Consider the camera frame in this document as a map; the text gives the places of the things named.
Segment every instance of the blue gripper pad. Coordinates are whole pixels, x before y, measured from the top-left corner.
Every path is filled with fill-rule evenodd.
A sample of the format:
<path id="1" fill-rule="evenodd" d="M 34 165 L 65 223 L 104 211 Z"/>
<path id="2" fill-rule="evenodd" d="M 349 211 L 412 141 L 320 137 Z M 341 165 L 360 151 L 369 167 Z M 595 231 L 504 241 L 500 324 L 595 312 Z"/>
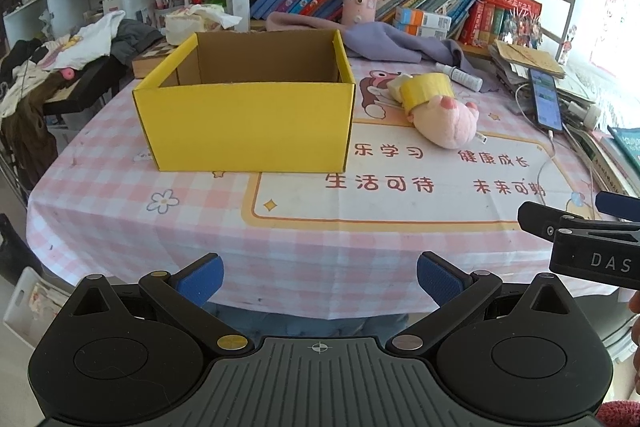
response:
<path id="1" fill-rule="evenodd" d="M 473 279 L 433 252 L 424 252 L 417 263 L 418 284 L 438 306 L 460 295 Z"/>
<path id="2" fill-rule="evenodd" d="M 202 308 L 220 289 L 224 277 L 222 259 L 216 254 L 208 254 L 172 276 L 171 282 L 180 295 Z"/>
<path id="3" fill-rule="evenodd" d="M 628 221 L 640 221 L 640 200 L 613 192 L 599 192 L 596 195 L 598 212 Z"/>

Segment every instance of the floor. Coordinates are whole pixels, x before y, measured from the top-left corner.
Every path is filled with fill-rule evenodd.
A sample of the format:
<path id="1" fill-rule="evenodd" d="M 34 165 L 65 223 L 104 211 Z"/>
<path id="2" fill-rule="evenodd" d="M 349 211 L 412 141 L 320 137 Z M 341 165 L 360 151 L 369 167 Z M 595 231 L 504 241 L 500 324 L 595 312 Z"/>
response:
<path id="1" fill-rule="evenodd" d="M 0 176 L 0 212 L 9 216 L 18 233 L 24 235 L 26 213 Z M 0 317 L 4 315 L 13 287 L 0 277 Z M 0 427 L 35 427 L 42 413 L 31 392 L 27 367 L 31 349 L 0 325 Z M 627 399 L 633 386 L 634 368 L 629 358 L 617 364 L 607 400 Z"/>

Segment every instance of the black circular disc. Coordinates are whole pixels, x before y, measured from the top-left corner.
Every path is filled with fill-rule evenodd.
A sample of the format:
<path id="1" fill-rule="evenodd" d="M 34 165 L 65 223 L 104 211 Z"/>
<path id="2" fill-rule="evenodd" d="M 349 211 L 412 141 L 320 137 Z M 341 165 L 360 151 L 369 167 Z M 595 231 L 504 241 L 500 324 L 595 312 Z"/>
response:
<path id="1" fill-rule="evenodd" d="M 78 425 L 128 425 L 170 409 L 194 388 L 204 359 L 189 335 L 155 321 L 97 315 L 79 317 L 86 327 L 69 328 L 50 345 L 45 336 L 33 353 L 29 377 L 41 407 Z"/>
<path id="2" fill-rule="evenodd" d="M 470 409 L 504 423 L 565 423 L 595 411 L 611 359 L 588 323 L 529 312 L 468 325 L 436 354 L 444 385 Z"/>

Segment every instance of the chessboard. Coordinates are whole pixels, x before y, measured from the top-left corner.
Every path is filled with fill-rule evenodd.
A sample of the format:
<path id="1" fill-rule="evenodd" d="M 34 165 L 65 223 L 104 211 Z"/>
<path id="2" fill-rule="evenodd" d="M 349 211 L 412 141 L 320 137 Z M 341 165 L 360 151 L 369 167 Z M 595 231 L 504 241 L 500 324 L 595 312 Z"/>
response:
<path id="1" fill-rule="evenodd" d="M 151 46 L 147 51 L 133 59 L 133 73 L 136 78 L 145 78 L 160 62 L 165 60 L 176 46 L 172 46 L 162 39 Z"/>

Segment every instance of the hand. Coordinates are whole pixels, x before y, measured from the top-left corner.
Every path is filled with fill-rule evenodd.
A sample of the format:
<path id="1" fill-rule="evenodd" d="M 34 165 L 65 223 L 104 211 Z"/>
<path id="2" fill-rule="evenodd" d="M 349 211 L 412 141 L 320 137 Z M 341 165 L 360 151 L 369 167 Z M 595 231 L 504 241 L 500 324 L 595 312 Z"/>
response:
<path id="1" fill-rule="evenodd" d="M 631 300 L 629 301 L 629 309 L 634 313 L 640 313 L 640 292 L 636 292 Z M 631 338 L 636 343 L 636 345 L 640 344 L 640 318 L 636 320 L 634 327 L 631 330 Z M 634 355 L 634 367 L 636 369 L 636 393 L 640 394 L 640 375 L 638 370 L 640 369 L 640 349 L 636 349 L 636 353 Z"/>

